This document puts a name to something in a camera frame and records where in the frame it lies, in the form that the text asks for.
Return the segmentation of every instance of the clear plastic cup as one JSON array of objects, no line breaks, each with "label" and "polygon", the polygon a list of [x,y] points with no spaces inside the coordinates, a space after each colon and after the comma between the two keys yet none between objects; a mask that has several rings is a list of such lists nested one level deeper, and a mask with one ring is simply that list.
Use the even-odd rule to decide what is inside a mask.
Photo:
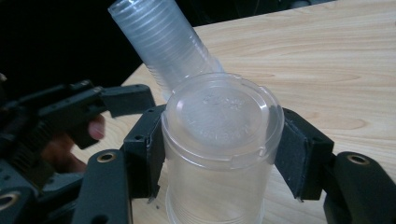
[{"label": "clear plastic cup", "polygon": [[162,115],[171,223],[262,223],[283,122],[275,96],[236,75],[176,87]]},{"label": "clear plastic cup", "polygon": [[119,0],[108,8],[168,100],[186,76],[222,72],[174,0]]}]

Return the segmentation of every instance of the wood grain surface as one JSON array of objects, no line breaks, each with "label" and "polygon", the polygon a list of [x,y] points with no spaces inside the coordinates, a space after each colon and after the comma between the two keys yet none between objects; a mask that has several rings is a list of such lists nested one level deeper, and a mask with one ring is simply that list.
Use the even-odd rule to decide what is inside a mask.
[{"label": "wood grain surface", "polygon": [[[377,160],[396,181],[396,1],[339,0],[197,27],[225,70],[266,86],[283,107],[328,135],[334,153],[355,151]],[[125,82],[161,90],[142,65]],[[106,116],[106,138],[87,150],[120,148],[139,116]],[[134,223],[169,223],[164,206],[166,165],[152,203],[134,200]],[[297,202],[274,169],[263,223],[326,223],[323,199]]]}]

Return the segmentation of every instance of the human hand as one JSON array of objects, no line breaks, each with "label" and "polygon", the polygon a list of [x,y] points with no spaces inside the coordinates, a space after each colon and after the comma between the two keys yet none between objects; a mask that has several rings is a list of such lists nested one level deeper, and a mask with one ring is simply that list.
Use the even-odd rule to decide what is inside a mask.
[{"label": "human hand", "polygon": [[[105,137],[105,118],[99,115],[93,119],[89,124],[88,132],[96,140]],[[42,151],[41,156],[58,173],[84,172],[86,164],[71,152],[74,144],[66,133],[55,134]]]}]

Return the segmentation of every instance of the cylindrical container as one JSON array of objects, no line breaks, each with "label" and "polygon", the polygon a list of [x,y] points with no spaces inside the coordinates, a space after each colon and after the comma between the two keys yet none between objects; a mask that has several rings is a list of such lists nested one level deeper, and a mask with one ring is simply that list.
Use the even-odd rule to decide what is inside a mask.
[{"label": "cylindrical container", "polygon": [[283,123],[275,96],[239,76],[176,87],[162,115],[171,223],[262,223]]},{"label": "cylindrical container", "polygon": [[185,76],[223,71],[175,0],[119,0],[109,13],[167,100]]}]

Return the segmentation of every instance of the wooden table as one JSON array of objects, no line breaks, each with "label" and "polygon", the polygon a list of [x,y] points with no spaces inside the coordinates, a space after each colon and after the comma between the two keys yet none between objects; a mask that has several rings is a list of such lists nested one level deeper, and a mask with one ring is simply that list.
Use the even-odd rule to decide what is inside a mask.
[{"label": "wooden table", "polygon": [[[396,181],[395,0],[339,0],[196,31],[226,71],[268,87],[282,106],[328,135],[334,153],[372,157]],[[164,103],[144,65],[125,81],[132,83],[149,85],[157,104]],[[105,116],[106,138],[75,150],[84,161],[98,150],[120,148],[139,118]],[[155,201],[133,201],[135,224],[168,223],[166,176],[165,166]],[[326,223],[324,195],[319,202],[297,202],[277,169],[265,197],[264,223]]]}]

